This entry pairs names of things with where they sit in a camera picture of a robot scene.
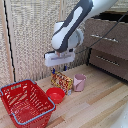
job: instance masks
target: red plastic basket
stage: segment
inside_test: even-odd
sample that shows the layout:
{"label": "red plastic basket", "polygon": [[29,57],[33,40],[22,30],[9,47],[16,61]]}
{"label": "red plastic basket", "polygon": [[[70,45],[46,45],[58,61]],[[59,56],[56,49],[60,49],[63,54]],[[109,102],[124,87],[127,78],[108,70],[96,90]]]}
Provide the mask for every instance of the red plastic basket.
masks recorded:
{"label": "red plastic basket", "polygon": [[17,128],[44,128],[56,109],[53,101],[32,80],[0,88],[1,99]]}

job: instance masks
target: wooden floor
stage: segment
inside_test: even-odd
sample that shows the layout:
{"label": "wooden floor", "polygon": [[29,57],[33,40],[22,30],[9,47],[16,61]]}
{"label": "wooden floor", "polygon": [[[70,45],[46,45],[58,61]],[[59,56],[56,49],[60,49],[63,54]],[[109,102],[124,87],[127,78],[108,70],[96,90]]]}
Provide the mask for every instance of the wooden floor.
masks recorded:
{"label": "wooden floor", "polygon": [[[128,101],[128,84],[95,67],[82,65],[63,72],[73,78],[74,74],[86,75],[82,92],[65,96],[56,106],[46,128],[110,128]],[[46,91],[52,87],[51,77],[37,81]],[[15,128],[0,101],[0,128]]]}

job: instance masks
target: small toy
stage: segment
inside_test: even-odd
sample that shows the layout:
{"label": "small toy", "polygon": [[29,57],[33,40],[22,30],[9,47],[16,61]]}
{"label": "small toy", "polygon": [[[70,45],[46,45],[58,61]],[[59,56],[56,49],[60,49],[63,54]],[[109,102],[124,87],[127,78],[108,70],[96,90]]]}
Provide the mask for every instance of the small toy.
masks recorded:
{"label": "small toy", "polygon": [[66,95],[71,95],[71,89],[73,86],[73,79],[65,76],[60,72],[51,72],[51,84],[55,87],[63,89]]}

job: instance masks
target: black cable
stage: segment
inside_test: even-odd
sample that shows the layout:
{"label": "black cable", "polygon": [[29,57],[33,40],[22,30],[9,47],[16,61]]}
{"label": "black cable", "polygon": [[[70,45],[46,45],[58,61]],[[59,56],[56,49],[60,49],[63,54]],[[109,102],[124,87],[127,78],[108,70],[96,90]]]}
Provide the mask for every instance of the black cable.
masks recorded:
{"label": "black cable", "polygon": [[78,53],[81,53],[81,52],[86,51],[87,49],[91,48],[93,45],[95,45],[96,43],[98,43],[100,40],[102,40],[105,36],[108,35],[108,33],[110,33],[117,26],[117,24],[127,15],[127,13],[128,13],[128,11],[117,21],[117,23],[102,38],[100,38],[99,40],[97,40],[95,43],[93,43],[92,45],[90,45],[88,48],[86,48],[86,49],[84,49],[84,50],[82,50],[80,52],[77,52],[75,54],[78,54]]}

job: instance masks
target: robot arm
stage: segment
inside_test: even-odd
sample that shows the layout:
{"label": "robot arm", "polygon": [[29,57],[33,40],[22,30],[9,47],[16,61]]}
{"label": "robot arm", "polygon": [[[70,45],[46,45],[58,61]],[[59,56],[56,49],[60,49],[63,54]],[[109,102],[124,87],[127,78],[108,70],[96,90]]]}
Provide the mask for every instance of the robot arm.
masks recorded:
{"label": "robot arm", "polygon": [[51,40],[55,51],[44,55],[47,67],[73,62],[74,50],[83,43],[83,33],[76,29],[83,20],[108,10],[117,0],[80,0],[64,22],[54,26]]}
{"label": "robot arm", "polygon": [[117,0],[80,0],[60,28],[55,30],[51,40],[55,51],[66,51],[69,37],[83,20],[108,10],[116,2]]}

